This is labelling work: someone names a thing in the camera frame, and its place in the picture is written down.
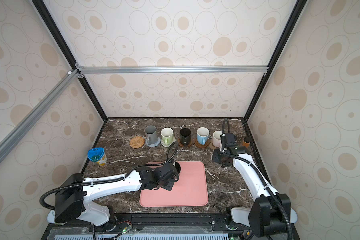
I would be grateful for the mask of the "woven rattan coaster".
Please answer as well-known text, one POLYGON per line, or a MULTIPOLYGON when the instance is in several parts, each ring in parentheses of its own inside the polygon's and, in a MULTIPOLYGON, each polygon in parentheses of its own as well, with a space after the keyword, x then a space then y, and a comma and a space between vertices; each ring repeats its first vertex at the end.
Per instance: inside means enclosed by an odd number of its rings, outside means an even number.
POLYGON ((139 149, 145 145, 145 139, 141 136, 136 136, 136 137, 131 138, 129 144, 130 144, 131 148, 139 149))

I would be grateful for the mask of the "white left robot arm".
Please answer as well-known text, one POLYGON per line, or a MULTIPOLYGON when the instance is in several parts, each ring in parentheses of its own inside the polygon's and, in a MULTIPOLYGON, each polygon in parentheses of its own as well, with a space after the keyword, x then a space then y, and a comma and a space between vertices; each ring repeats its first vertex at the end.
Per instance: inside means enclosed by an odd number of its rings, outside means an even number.
POLYGON ((163 163, 145 164, 133 168, 126 174, 83 178, 71 175, 61 187, 50 190, 40 197, 40 204, 54 214, 53 224, 64 224, 81 220, 93 224, 94 229, 110 232, 117 225, 113 208, 101 206, 94 201, 113 194, 141 190, 171 191, 179 180, 180 164, 175 155, 166 154, 163 163))

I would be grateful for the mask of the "black mug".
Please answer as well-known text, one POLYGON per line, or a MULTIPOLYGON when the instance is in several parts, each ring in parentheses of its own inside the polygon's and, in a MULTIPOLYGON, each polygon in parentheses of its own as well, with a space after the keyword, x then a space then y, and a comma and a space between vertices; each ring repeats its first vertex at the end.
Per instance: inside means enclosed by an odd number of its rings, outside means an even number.
POLYGON ((178 162, 175 162, 175 163, 174 163, 174 166, 175 166, 175 168, 176 168, 176 170, 177 170, 177 174, 179 175, 180 172, 181 172, 181 165, 180 165, 178 162))
POLYGON ((191 130, 188 128, 182 128, 180 130, 180 141, 183 145, 188 145, 191 141, 191 130))

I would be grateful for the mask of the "green white mug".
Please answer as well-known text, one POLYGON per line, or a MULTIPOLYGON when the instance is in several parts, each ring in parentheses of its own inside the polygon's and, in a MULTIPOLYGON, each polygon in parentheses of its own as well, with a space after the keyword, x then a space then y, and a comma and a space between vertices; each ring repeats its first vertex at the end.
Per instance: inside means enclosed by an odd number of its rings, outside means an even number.
POLYGON ((174 131, 171 128, 161 130, 161 144, 168 148, 174 142, 174 131))

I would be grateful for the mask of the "brown paw shaped coaster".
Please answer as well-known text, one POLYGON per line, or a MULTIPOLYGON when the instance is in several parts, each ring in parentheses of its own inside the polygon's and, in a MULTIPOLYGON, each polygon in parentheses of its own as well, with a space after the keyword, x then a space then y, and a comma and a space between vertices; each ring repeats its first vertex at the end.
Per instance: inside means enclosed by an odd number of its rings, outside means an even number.
POLYGON ((211 150, 215 150, 217 147, 215 147, 215 146, 213 145, 213 143, 212 143, 212 142, 210 142, 210 144, 209 144, 209 148, 210 148, 211 150))

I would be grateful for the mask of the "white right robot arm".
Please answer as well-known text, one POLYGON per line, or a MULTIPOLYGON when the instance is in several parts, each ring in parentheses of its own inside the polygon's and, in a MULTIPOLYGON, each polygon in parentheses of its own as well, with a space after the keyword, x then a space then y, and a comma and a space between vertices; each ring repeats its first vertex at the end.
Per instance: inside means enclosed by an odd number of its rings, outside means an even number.
POLYGON ((215 149, 212 161, 223 167, 234 167, 246 182, 254 203, 252 207, 232 207, 227 209, 227 225, 249 227, 256 237, 267 237, 286 233, 292 240, 293 226, 298 220, 286 194, 280 194, 257 168, 248 149, 237 143, 232 133, 220 135, 221 144, 215 149))

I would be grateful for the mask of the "light blue mug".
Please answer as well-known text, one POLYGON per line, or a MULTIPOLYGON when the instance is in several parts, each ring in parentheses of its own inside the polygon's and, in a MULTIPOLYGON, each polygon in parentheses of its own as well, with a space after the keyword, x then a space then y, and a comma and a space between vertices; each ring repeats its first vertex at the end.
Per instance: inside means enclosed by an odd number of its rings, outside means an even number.
POLYGON ((197 143, 204 146, 209 139, 210 131, 205 127, 197 129, 197 143))

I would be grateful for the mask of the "pink white mug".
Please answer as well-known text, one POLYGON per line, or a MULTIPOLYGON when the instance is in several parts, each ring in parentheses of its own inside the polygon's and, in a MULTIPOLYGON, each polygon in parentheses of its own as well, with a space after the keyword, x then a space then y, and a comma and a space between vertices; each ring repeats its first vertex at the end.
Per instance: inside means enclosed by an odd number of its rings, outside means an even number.
POLYGON ((215 148, 220 149, 222 146, 221 135, 222 135, 222 131, 215 131, 213 133, 212 144, 215 148))

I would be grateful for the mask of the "multicolour stitched white coaster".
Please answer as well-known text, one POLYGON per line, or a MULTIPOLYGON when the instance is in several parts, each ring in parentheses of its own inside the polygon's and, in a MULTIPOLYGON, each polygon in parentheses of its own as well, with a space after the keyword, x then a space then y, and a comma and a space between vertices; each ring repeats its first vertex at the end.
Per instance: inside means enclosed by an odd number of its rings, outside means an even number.
POLYGON ((174 142, 176 142, 176 139, 173 136, 162 137, 162 139, 161 139, 161 144, 165 148, 168 148, 174 142))

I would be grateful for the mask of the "round brown wooden coaster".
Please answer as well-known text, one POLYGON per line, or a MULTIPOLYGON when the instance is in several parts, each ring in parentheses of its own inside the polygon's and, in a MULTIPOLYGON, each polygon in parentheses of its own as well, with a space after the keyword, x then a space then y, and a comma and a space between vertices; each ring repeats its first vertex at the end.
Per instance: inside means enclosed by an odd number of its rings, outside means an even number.
POLYGON ((209 146, 210 140, 207 140, 206 143, 205 143, 204 145, 202 145, 202 144, 200 144, 200 143, 197 141, 197 139, 195 139, 195 140, 194 140, 194 144, 195 144, 195 146, 196 146, 197 148, 199 148, 199 149, 205 149, 205 148, 207 148, 207 147, 209 146))

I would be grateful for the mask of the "grey mug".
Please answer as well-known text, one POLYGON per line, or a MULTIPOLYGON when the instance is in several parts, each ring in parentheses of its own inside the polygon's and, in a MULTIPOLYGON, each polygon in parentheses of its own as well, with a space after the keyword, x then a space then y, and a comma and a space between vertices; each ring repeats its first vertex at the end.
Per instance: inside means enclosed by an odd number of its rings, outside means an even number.
POLYGON ((157 128, 155 126, 145 127, 146 139, 149 140, 149 143, 155 143, 157 141, 157 128))

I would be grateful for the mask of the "light blue woven coaster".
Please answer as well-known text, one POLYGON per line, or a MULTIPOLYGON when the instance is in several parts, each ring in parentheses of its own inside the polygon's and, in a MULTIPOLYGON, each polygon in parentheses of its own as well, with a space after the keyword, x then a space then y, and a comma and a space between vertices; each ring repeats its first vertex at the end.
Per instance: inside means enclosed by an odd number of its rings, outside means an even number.
POLYGON ((155 143, 151 143, 151 144, 149 143, 148 139, 145 140, 145 144, 150 148, 157 147, 160 143, 161 143, 160 137, 157 137, 157 141, 155 143))

